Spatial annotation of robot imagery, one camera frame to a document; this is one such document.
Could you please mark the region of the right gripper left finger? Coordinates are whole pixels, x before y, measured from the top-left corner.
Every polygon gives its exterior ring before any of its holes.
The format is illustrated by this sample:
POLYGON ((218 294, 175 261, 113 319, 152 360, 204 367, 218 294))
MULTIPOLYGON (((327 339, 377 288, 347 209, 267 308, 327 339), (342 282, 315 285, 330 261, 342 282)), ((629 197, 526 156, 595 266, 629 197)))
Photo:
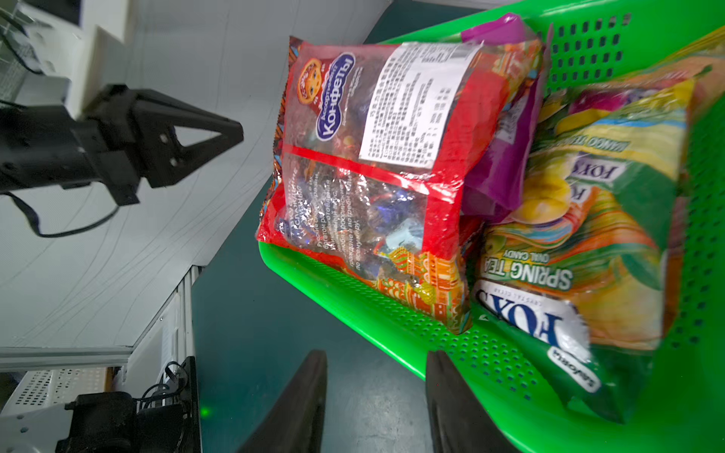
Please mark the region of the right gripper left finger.
POLYGON ((321 450, 328 387, 328 359, 311 351, 240 452, 321 450))

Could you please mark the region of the purple snack bag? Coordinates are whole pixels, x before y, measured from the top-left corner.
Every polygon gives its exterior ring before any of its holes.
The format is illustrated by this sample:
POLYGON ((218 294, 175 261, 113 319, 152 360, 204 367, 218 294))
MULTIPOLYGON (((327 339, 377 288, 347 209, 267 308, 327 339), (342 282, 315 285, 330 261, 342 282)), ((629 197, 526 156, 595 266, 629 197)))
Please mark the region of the purple snack bag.
POLYGON ((534 55, 487 151, 464 180, 461 213, 498 223, 523 202, 526 163, 551 69, 551 43, 534 55))

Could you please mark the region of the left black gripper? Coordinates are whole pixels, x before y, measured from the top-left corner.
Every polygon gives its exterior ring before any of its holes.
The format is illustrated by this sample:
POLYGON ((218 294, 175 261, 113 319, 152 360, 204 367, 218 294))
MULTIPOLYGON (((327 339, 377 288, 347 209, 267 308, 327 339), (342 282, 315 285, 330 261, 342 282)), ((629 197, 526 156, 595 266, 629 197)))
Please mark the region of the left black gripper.
POLYGON ((109 85, 77 122, 62 106, 1 111, 1 191, 100 182, 139 202, 141 178, 173 186, 245 139, 244 127, 153 90, 109 85))

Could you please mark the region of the orange Fox's candy bag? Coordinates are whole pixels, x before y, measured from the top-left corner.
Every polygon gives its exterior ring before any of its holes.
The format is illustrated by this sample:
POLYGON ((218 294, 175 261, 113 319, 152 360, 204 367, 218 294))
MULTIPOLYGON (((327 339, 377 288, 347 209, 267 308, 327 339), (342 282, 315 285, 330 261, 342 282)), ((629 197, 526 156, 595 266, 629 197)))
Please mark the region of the orange Fox's candy bag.
POLYGON ((668 335, 724 326, 724 30, 694 41, 650 67, 620 77, 644 85, 695 79, 690 133, 672 211, 665 299, 645 349, 668 335))

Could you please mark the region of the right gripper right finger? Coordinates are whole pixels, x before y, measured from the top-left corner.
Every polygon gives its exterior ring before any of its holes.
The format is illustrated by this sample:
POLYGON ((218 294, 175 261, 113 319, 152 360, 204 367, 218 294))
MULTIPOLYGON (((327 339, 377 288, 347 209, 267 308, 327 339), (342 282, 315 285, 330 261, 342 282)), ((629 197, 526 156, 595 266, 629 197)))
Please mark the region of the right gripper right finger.
POLYGON ((443 350, 426 363, 426 398, 435 452, 515 452, 443 350))

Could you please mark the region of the large red candy bag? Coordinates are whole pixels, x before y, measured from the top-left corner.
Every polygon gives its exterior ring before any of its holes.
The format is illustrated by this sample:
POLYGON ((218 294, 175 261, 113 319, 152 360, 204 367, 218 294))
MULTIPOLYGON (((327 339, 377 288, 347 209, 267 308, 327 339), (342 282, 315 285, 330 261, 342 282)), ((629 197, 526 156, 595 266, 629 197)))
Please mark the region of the large red candy bag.
POLYGON ((262 243, 330 266, 453 334, 471 325, 464 181, 543 45, 289 42, 262 243))

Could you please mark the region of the green plastic basket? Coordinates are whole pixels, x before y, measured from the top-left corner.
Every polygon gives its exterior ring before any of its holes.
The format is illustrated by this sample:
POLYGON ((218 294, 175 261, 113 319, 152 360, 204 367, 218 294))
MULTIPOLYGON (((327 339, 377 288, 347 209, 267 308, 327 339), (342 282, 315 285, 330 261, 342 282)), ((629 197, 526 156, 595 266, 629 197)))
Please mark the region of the green plastic basket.
MULTIPOLYGON (((509 7, 553 35, 549 84, 560 90, 660 62, 720 28, 720 1, 521 1, 509 7)), ((724 449, 724 326, 668 335, 624 425, 566 409, 541 374, 486 321, 452 335, 307 256, 260 247, 264 263, 417 377, 432 350, 449 353, 494 422, 528 452, 721 452, 724 449)))

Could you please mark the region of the green Fox's candy bag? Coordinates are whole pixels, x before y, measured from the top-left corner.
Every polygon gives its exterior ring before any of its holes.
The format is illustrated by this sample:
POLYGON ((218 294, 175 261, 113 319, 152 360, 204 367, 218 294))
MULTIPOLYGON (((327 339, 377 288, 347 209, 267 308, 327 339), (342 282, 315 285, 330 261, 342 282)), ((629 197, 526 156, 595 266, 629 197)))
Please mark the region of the green Fox's candy bag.
POLYGON ((615 423, 631 416, 664 335, 695 91, 688 77, 550 96, 521 204, 484 234, 472 300, 562 402, 615 423))

